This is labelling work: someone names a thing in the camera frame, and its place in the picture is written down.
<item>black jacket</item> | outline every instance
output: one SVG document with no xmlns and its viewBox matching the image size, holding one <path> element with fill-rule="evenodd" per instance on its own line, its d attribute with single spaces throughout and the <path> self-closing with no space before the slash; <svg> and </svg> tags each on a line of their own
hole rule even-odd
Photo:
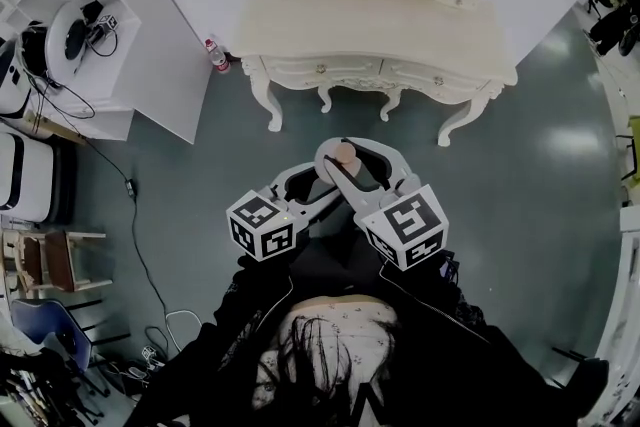
<svg viewBox="0 0 640 427">
<path fill-rule="evenodd" d="M 379 265 L 375 296 L 410 326 L 411 339 L 419 341 L 416 361 L 426 363 L 415 384 L 405 387 L 411 418 L 398 424 L 575 425 L 562 392 L 547 386 L 500 330 L 485 324 L 480 309 L 441 278 L 445 254 L 405 273 Z M 239 264 L 215 312 L 217 325 L 204 324 L 159 372 L 125 427 L 155 426 L 184 414 L 194 427 L 240 425 L 237 411 L 251 403 L 260 354 L 305 297 L 294 287 L 287 259 L 257 263 L 243 256 Z"/>
</svg>

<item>wooden chair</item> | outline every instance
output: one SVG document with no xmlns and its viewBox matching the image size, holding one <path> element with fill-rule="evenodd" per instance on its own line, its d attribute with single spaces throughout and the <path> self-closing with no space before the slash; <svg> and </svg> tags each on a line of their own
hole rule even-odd
<svg viewBox="0 0 640 427">
<path fill-rule="evenodd" d="M 89 240 L 104 239 L 104 233 L 54 231 L 34 233 L 5 230 L 4 255 L 12 254 L 18 275 L 26 292 L 57 288 L 65 292 L 81 292 L 113 283 L 112 280 L 78 280 L 73 267 L 72 251 Z M 46 260 L 48 282 L 44 279 L 42 256 Z"/>
</svg>

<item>person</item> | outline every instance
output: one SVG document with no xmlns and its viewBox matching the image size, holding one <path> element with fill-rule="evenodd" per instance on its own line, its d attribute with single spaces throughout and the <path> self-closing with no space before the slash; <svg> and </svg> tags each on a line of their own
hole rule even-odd
<svg viewBox="0 0 640 427">
<path fill-rule="evenodd" d="M 457 285 L 453 253 L 406 272 L 358 230 L 241 270 L 125 427 L 576 425 Z"/>
<path fill-rule="evenodd" d="M 615 11 L 596 22 L 590 31 L 585 31 L 598 55 L 606 55 L 620 42 L 625 32 L 631 28 L 631 15 L 639 8 L 640 0 L 626 0 Z"/>
</svg>

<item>gray floor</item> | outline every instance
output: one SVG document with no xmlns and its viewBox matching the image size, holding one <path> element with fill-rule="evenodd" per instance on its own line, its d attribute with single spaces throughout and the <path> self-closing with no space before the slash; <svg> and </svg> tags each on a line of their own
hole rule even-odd
<svg viewBox="0 0 640 427">
<path fill-rule="evenodd" d="M 563 362 L 550 346 L 592 354 L 602 332 L 619 255 L 619 177 L 611 115 L 573 14 L 518 72 L 518 85 L 454 132 L 450 148 L 435 140 L 455 107 L 411 91 L 383 123 L 382 95 L 334 89 L 333 110 L 323 115 L 313 91 L 278 87 L 284 126 L 271 133 L 239 64 L 212 76 L 195 145 L 136 115 L 127 143 L 99 146 L 138 182 L 140 248 L 169 309 L 212 320 L 236 270 L 229 205 L 311 160 L 329 137 L 391 145 L 449 216 L 467 298 L 551 372 Z M 118 349 L 139 355 L 143 328 L 163 318 L 133 250 L 132 204 L 121 177 L 88 148 L 79 169 L 77 223 L 108 234 L 101 257 L 115 282 L 105 289 L 108 310 L 133 335 Z M 194 326 L 178 320 L 185 343 Z"/>
</svg>

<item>white vanity table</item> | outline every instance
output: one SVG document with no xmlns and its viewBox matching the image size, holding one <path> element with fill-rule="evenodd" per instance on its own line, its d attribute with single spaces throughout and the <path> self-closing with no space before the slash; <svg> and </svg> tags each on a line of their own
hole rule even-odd
<svg viewBox="0 0 640 427">
<path fill-rule="evenodd" d="M 383 121 L 404 89 L 464 104 L 440 129 L 448 146 L 452 130 L 517 81 L 486 0 L 249 0 L 231 51 L 275 132 L 283 117 L 272 82 L 317 88 L 324 113 L 333 87 L 383 92 Z"/>
</svg>

